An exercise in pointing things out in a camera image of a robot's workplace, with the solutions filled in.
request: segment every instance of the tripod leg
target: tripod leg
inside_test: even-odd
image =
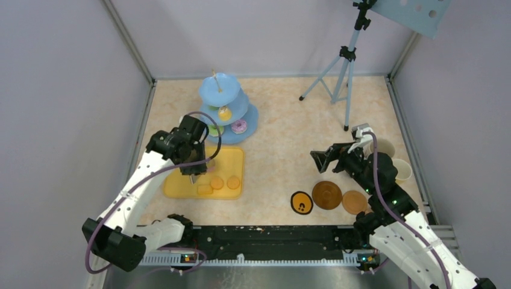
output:
[[[340,59],[340,56],[337,56],[328,66],[327,68],[318,76],[318,78],[316,78],[316,80],[314,80],[314,82],[312,83],[311,86],[309,86],[309,88],[307,89],[307,91],[305,91],[305,93],[303,95],[300,96],[299,100],[300,101],[303,101],[305,99],[305,97],[307,96],[307,94],[314,88],[314,86],[316,86],[318,84],[318,82],[321,80],[321,78],[323,78],[329,71],[330,69],[332,69],[332,67],[334,67],[334,65],[337,63],[337,61],[339,61]]]
[[[348,72],[348,97],[346,98],[346,113],[344,119],[344,131],[348,131],[350,123],[350,105],[351,105],[351,87],[353,86],[353,70],[355,61],[350,62],[350,71]]]
[[[349,63],[350,62],[346,58],[344,58],[344,62],[342,63],[342,67],[340,68],[339,78],[337,79],[336,88],[334,90],[334,93],[332,94],[333,98],[330,101],[330,103],[332,103],[332,104],[336,103],[339,100],[340,85],[342,84],[342,80],[344,79],[344,76],[346,75],[346,69],[348,68]]]

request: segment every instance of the tripod stand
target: tripod stand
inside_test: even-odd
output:
[[[346,114],[345,114],[345,121],[344,121],[344,131],[348,131],[348,124],[350,121],[350,103],[351,103],[351,86],[352,86],[352,79],[353,79],[353,69],[355,65],[355,44],[357,43],[357,39],[359,38],[360,30],[367,29],[369,27],[369,24],[371,23],[371,20],[366,18],[366,13],[371,7],[376,3],[377,0],[362,0],[360,3],[353,3],[354,7],[358,7],[359,9],[359,16],[357,17],[357,22],[355,23],[355,31],[353,31],[353,35],[351,36],[350,45],[349,46],[341,46],[339,56],[334,58],[334,60],[327,66],[327,68],[314,80],[312,85],[305,91],[304,94],[302,94],[299,98],[300,101],[303,101],[307,94],[318,84],[318,82],[321,82],[325,89],[327,90],[328,94],[331,97],[330,103],[334,104],[337,101],[344,101],[346,100]],[[334,89],[334,93],[330,92],[330,89],[328,89],[327,84],[323,80],[323,77],[332,69],[332,67],[341,59],[344,58],[344,62],[342,63],[342,67],[340,68],[339,78],[337,79],[337,84]],[[342,84],[342,80],[344,79],[344,76],[346,75],[346,70],[348,68],[348,64],[350,65],[350,70],[348,72],[348,82],[346,85],[348,86],[348,95],[345,98],[339,98],[339,95],[341,93],[340,87]]]

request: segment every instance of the brown plate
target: brown plate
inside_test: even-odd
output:
[[[366,197],[361,192],[347,191],[342,196],[342,206],[348,213],[356,215],[367,210],[368,204]]]
[[[342,201],[342,192],[333,182],[322,181],[312,189],[312,199],[323,210],[332,210]]]

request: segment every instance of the marble pattern surface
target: marble pattern surface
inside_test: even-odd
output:
[[[335,77],[325,78],[331,89],[336,80]],[[309,155],[311,150],[324,151],[333,143],[352,141],[350,132],[343,130],[346,102],[331,105],[321,84],[305,100],[299,101],[298,97],[314,78],[246,78],[239,81],[251,103],[259,109],[257,131],[238,144],[245,151],[245,183],[241,197],[238,200],[170,199],[160,188],[145,210],[141,223],[151,223],[176,213],[183,214],[196,225],[352,224],[355,216],[348,214],[342,205],[329,211],[315,206],[305,216],[294,213],[290,207],[290,196],[294,192],[311,194],[319,181],[332,181],[343,193],[362,191],[345,173],[332,173],[334,164],[327,172],[319,174]],[[181,115],[200,107],[198,89],[201,83],[200,79],[158,81],[143,144],[156,131],[172,129],[178,125]],[[350,124],[366,122],[378,137],[394,144],[395,158],[409,162],[382,76],[353,79]],[[422,204],[414,177],[401,186],[415,202]]]

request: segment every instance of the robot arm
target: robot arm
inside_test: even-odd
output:
[[[93,239],[92,253],[129,272],[146,252],[181,240],[191,224],[181,216],[170,215],[149,226],[137,224],[159,186],[178,167],[175,165],[184,175],[206,172],[204,132],[208,132],[204,122],[184,116],[178,128],[151,137],[138,168],[117,198],[97,220],[84,222],[82,231],[87,242]]]
[[[397,215],[397,222],[385,209],[376,194],[373,165],[374,155],[365,158],[364,144],[372,140],[369,125],[352,129],[355,142],[338,143],[326,151],[311,151],[310,154],[320,173],[329,163],[338,160],[334,173],[346,171],[371,197],[368,202],[373,213],[357,215],[354,229],[363,247],[372,246],[384,253],[403,270],[421,289],[447,287],[442,266],[448,272],[452,289],[491,289],[494,284],[486,278],[479,279],[465,268],[431,230],[417,204],[395,183],[397,169],[392,159],[383,153],[377,155],[378,185],[385,204]],[[416,230],[428,246],[407,226]],[[438,254],[441,264],[434,254]]]

